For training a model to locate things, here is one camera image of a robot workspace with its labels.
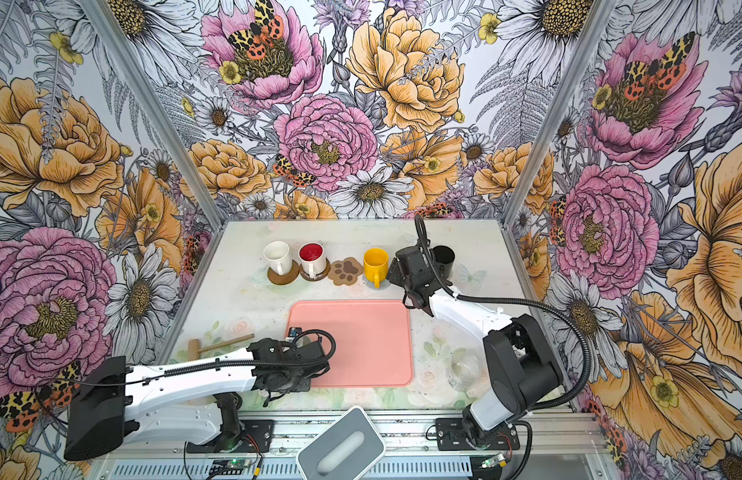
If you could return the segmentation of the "black mug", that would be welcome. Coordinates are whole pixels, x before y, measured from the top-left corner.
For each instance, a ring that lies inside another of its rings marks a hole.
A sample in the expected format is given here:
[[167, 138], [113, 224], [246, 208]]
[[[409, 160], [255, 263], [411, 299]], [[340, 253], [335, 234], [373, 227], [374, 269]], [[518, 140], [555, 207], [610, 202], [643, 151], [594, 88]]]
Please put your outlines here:
[[455, 252], [448, 246], [437, 245], [432, 248], [432, 254], [440, 277], [449, 280], [455, 262]]

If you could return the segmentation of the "yellow mug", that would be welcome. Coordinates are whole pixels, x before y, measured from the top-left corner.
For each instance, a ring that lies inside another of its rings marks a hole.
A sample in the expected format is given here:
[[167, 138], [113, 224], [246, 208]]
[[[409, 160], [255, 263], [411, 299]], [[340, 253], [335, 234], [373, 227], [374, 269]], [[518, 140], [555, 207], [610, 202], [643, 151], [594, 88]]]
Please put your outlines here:
[[364, 276], [379, 285], [386, 279], [389, 268], [388, 253], [381, 248], [371, 248], [363, 256]]

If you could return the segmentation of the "brown paw print coaster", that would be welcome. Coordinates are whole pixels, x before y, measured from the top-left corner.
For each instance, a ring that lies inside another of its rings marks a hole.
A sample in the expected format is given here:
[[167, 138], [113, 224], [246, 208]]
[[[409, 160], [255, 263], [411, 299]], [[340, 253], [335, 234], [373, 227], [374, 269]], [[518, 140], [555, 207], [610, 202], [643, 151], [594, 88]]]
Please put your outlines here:
[[334, 261], [329, 266], [328, 278], [335, 286], [352, 286], [362, 279], [363, 264], [354, 257]]

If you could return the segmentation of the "matte brown round coaster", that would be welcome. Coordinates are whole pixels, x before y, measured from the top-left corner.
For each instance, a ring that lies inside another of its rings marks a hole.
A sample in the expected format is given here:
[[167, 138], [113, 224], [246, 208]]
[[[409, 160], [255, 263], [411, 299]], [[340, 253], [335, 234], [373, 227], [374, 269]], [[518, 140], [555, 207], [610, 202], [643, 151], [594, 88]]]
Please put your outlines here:
[[292, 261], [290, 270], [283, 275], [278, 274], [271, 267], [268, 267], [266, 276], [269, 282], [276, 286], [288, 285], [300, 276], [300, 266], [296, 261]]

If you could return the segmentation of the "glossy brown round coaster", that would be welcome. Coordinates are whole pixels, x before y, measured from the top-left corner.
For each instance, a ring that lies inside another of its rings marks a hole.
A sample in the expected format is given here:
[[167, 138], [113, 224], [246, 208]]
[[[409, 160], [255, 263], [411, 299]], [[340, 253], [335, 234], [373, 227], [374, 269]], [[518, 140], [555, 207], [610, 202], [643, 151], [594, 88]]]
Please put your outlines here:
[[327, 264], [326, 267], [317, 273], [315, 276], [310, 276], [303, 266], [299, 267], [300, 276], [308, 282], [316, 282], [326, 278], [331, 270], [331, 264]]

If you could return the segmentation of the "white mug red inside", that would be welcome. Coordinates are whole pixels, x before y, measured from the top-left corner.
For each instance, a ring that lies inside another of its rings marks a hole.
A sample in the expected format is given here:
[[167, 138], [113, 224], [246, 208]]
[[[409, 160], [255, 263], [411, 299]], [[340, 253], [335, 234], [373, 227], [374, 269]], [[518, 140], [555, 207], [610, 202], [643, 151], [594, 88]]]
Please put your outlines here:
[[304, 244], [298, 251], [300, 266], [303, 266], [310, 276], [315, 276], [328, 264], [324, 247], [317, 242]]

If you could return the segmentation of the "white mug off tray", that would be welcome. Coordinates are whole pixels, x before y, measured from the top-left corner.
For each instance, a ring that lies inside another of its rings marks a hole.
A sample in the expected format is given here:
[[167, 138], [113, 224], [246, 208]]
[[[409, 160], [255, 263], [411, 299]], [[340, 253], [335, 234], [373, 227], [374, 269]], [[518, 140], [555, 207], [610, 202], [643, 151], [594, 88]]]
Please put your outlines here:
[[268, 263], [269, 269], [278, 276], [285, 276], [292, 270], [292, 258], [290, 247], [285, 241], [276, 240], [268, 243], [263, 256]]

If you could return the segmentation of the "grey blue round coaster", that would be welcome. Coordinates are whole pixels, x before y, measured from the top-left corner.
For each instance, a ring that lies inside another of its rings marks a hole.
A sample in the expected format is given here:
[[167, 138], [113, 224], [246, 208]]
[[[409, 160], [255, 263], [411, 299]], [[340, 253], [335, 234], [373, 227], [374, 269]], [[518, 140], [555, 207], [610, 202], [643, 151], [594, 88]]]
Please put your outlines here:
[[386, 279], [382, 280], [382, 281], [381, 281], [381, 282], [379, 283], [379, 285], [376, 285], [376, 283], [375, 283], [375, 282], [373, 282], [373, 281], [369, 280], [369, 279], [368, 279], [368, 278], [366, 278], [365, 276], [363, 276], [363, 277], [361, 278], [361, 280], [362, 280], [362, 282], [363, 282], [363, 285], [364, 285], [365, 287], [367, 287], [367, 288], [370, 288], [371, 290], [374, 290], [374, 291], [376, 291], [376, 290], [384, 290], [384, 289], [387, 289], [387, 288], [388, 288], [388, 287], [390, 286], [390, 282], [389, 282], [388, 280], [386, 280]]

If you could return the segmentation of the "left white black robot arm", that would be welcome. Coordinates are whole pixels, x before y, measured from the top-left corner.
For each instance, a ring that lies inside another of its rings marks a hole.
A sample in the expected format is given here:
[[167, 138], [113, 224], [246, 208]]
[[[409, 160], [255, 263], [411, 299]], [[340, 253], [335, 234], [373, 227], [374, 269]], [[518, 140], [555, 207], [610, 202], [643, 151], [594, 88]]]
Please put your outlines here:
[[330, 333], [308, 329], [174, 365], [109, 358], [76, 383], [63, 457], [90, 460], [127, 443], [168, 439], [230, 448], [242, 435], [240, 393], [260, 390], [271, 403], [306, 392], [329, 371], [336, 350]]

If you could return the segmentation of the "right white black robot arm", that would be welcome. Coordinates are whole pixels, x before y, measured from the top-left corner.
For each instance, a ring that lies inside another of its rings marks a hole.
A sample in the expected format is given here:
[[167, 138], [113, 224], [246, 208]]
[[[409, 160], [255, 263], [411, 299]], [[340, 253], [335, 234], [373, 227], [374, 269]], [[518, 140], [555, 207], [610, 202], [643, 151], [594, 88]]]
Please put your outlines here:
[[[396, 252], [387, 280], [404, 291], [403, 304], [446, 321], [475, 337], [482, 345], [490, 389], [465, 407], [461, 429], [468, 444], [482, 447], [502, 427], [519, 422], [528, 413], [553, 408], [575, 399], [588, 383], [594, 366], [594, 348], [570, 314], [525, 298], [476, 297], [463, 294], [440, 274], [424, 218], [414, 217], [417, 241]], [[569, 327], [581, 347], [581, 374], [560, 396], [546, 395], [564, 383], [564, 373], [541, 323], [529, 314], [510, 317], [503, 305], [541, 310]]]

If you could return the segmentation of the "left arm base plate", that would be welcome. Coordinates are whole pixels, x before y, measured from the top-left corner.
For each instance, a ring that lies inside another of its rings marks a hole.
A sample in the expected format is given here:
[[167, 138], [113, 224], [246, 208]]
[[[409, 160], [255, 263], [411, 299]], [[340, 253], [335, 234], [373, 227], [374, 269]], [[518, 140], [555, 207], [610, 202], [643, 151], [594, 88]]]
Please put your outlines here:
[[185, 450], [192, 454], [267, 453], [273, 439], [272, 420], [238, 420], [223, 426], [221, 432], [204, 444], [189, 443]]

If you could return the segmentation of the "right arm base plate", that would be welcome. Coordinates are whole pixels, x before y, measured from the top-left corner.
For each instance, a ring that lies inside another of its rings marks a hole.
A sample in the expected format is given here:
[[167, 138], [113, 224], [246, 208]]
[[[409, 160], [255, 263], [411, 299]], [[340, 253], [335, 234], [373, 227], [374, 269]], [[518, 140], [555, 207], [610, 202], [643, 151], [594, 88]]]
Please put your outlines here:
[[499, 424], [492, 430], [482, 430], [477, 424], [467, 426], [462, 419], [437, 418], [435, 435], [440, 451], [516, 451], [520, 439], [514, 426]]

